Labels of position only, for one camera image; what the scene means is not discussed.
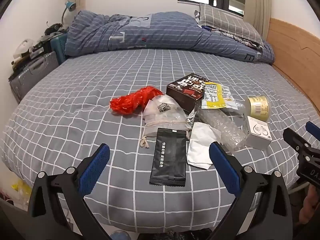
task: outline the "chocolate snack box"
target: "chocolate snack box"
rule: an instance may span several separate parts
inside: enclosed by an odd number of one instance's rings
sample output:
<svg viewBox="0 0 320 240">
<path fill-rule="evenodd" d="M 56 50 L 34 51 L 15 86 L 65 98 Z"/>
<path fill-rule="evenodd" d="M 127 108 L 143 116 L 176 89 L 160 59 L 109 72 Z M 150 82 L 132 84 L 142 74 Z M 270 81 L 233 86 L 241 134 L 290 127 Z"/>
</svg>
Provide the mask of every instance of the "chocolate snack box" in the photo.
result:
<svg viewBox="0 0 320 240">
<path fill-rule="evenodd" d="M 183 110 L 190 113 L 198 100 L 202 99 L 204 83 L 211 82 L 191 73 L 167 85 L 167 95 L 172 97 Z"/>
</svg>

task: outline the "gray suitcase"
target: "gray suitcase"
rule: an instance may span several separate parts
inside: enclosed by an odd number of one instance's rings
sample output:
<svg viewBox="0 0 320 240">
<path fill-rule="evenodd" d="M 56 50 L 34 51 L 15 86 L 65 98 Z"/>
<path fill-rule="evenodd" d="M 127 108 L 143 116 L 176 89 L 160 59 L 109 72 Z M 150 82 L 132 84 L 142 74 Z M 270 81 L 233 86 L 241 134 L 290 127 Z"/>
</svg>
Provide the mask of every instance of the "gray suitcase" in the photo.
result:
<svg viewBox="0 0 320 240">
<path fill-rule="evenodd" d="M 17 102 L 20 103 L 31 88 L 58 66 L 59 63 L 54 51 L 31 61 L 19 76 L 10 82 L 12 93 Z"/>
</svg>

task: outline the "pillow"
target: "pillow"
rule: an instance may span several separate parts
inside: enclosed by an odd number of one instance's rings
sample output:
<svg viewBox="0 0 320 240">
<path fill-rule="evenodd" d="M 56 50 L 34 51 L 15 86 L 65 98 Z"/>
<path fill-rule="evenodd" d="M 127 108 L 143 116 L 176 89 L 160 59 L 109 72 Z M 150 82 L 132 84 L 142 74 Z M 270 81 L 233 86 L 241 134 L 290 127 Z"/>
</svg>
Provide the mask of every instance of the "pillow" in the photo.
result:
<svg viewBox="0 0 320 240">
<path fill-rule="evenodd" d="M 250 23 L 208 4 L 200 4 L 198 24 L 200 26 L 210 26 L 263 46 L 260 34 Z"/>
</svg>

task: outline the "blue gripper pad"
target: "blue gripper pad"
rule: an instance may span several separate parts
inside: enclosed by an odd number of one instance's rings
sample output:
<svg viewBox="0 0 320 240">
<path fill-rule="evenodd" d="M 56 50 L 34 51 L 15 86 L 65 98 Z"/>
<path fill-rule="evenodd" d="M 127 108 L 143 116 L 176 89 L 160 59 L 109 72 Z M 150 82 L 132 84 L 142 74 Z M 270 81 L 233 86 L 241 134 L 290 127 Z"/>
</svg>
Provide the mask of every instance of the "blue gripper pad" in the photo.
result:
<svg viewBox="0 0 320 240">
<path fill-rule="evenodd" d="M 110 148 L 104 145 L 79 178 L 80 196 L 89 195 L 110 159 Z"/>
<path fill-rule="evenodd" d="M 212 143 L 209 147 L 210 159 L 228 192 L 238 197 L 241 193 L 240 178 L 222 151 L 223 149 Z"/>
<path fill-rule="evenodd" d="M 306 130 L 308 133 L 312 134 L 318 141 L 320 141 L 320 128 L 312 122 L 306 123 Z"/>
</svg>

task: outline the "qr code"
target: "qr code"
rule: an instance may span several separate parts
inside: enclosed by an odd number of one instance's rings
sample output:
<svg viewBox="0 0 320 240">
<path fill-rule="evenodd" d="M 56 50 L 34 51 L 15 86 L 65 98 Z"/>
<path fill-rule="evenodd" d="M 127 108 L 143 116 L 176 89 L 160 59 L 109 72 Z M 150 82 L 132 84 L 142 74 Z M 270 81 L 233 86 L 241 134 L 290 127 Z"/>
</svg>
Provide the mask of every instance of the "qr code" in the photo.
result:
<svg viewBox="0 0 320 240">
<path fill-rule="evenodd" d="M 160 113 L 171 110 L 170 106 L 167 103 L 162 103 L 158 106 Z"/>
</svg>

